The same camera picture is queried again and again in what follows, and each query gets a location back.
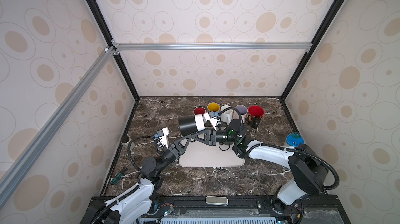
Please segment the blue butterfly mug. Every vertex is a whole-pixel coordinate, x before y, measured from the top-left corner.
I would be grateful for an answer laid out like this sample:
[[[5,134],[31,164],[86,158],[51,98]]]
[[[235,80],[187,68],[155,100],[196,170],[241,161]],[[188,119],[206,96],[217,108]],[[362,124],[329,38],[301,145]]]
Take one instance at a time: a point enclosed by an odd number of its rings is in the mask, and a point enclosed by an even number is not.
[[[210,112],[214,112],[215,114],[219,114],[220,113],[220,105],[218,103],[209,103],[207,105],[207,110]]]

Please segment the black and white mug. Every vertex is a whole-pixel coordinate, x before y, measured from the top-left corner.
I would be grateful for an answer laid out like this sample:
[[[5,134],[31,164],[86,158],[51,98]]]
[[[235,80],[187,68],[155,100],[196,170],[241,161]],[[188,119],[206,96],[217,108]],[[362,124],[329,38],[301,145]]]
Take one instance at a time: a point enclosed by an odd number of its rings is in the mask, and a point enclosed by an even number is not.
[[[202,115],[190,115],[180,117],[178,125],[182,136],[197,133],[205,129],[204,118]]]

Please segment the white ribbed mug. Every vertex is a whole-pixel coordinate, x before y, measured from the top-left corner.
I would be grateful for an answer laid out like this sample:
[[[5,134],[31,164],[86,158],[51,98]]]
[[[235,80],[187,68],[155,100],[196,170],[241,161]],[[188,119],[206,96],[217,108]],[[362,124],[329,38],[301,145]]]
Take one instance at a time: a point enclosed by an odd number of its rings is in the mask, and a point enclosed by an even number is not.
[[[227,108],[231,108],[231,106],[224,105],[224,106],[221,107],[221,111],[224,111]],[[233,110],[232,109],[226,110],[224,113],[220,114],[221,121],[226,123],[227,125],[230,124],[230,122],[232,120],[232,117],[233,117]]]

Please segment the plain white mug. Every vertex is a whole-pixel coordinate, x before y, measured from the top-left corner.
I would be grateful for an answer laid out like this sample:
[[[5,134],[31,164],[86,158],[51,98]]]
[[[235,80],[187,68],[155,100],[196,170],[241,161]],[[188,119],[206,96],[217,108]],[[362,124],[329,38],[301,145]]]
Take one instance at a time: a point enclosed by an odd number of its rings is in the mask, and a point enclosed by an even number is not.
[[[206,109],[204,107],[196,107],[194,108],[193,113],[195,115],[203,115],[206,113]]]

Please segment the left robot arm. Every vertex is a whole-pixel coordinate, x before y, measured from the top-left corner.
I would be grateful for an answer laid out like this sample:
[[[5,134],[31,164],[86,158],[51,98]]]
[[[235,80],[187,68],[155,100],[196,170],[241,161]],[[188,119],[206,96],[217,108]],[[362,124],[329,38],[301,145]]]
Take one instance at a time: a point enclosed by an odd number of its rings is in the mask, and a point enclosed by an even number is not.
[[[139,171],[142,178],[134,186],[111,200],[106,202],[97,200],[91,203],[81,223],[126,224],[134,222],[150,210],[154,194],[164,180],[160,175],[161,172],[186,152],[191,140],[215,146],[217,144],[216,134],[217,131],[213,129],[189,134],[174,141],[161,157],[146,158],[141,167],[134,164],[134,168]]]

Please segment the black skull mug red inside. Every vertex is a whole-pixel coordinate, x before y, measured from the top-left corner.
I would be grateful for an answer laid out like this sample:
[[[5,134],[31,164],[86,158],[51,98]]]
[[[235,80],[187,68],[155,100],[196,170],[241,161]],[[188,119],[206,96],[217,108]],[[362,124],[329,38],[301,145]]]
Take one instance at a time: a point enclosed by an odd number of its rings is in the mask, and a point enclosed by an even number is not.
[[[253,129],[258,129],[258,126],[263,118],[265,111],[257,105],[252,105],[248,108],[248,114],[245,122]]]

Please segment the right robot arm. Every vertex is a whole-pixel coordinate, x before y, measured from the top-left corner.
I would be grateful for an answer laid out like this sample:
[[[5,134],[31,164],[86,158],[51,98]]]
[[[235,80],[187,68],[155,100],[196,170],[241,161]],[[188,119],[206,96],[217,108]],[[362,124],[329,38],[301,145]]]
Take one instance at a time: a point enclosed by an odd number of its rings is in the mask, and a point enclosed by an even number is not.
[[[319,195],[328,174],[328,165],[305,144],[297,147],[283,147],[247,140],[242,134],[233,131],[212,130],[213,143],[233,144],[232,150],[239,158],[265,160],[289,169],[293,179],[281,186],[270,200],[270,204],[279,211],[292,205],[304,195]]]

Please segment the pink iridescent mug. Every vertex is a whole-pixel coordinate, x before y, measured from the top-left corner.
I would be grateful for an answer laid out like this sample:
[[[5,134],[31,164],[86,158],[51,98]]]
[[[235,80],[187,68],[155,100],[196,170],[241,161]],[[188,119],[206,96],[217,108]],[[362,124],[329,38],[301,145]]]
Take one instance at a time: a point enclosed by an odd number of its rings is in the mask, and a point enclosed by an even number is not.
[[[237,105],[235,108],[239,113],[235,111],[233,113],[233,119],[241,119],[243,122],[245,122],[248,116],[248,108],[244,105]]]

